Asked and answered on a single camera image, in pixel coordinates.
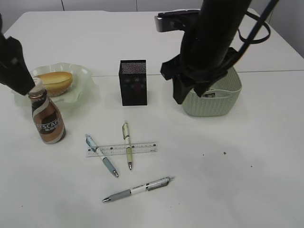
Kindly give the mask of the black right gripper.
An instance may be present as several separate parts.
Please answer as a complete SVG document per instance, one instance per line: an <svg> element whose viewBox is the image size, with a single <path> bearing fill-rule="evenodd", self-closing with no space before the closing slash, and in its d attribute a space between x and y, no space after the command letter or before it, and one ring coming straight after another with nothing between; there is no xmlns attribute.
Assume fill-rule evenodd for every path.
<svg viewBox="0 0 304 228"><path fill-rule="evenodd" d="M240 59L240 51L230 46L238 28L182 31L180 53L161 65L161 75L166 80L172 79L173 98L179 105L193 88L202 97Z"/></svg>

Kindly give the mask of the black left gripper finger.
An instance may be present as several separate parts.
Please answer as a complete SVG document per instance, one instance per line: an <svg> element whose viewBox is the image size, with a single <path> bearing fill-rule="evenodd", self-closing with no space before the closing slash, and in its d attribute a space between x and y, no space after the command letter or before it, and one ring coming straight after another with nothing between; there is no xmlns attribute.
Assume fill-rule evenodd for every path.
<svg viewBox="0 0 304 228"><path fill-rule="evenodd" d="M27 95L35 87L24 61L21 43L3 35L0 37L0 83L20 95Z"/></svg>

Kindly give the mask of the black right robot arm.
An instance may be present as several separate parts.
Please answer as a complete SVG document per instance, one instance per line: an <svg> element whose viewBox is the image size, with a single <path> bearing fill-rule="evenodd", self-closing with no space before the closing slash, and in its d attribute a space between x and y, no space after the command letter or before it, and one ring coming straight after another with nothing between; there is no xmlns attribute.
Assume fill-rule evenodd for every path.
<svg viewBox="0 0 304 228"><path fill-rule="evenodd" d="M251 4L249 0L205 0L199 10L156 15L158 32L184 32L180 53L161 65L161 75L165 80L172 80L176 103L182 104L190 90L202 96L226 76L250 45L269 39L269 35L261 39L255 39L255 36L262 26L270 29L266 19L277 3L270 1L260 16L247 10ZM230 45L245 15L256 20L256 24L247 38L240 37L243 45L236 51Z"/></svg>

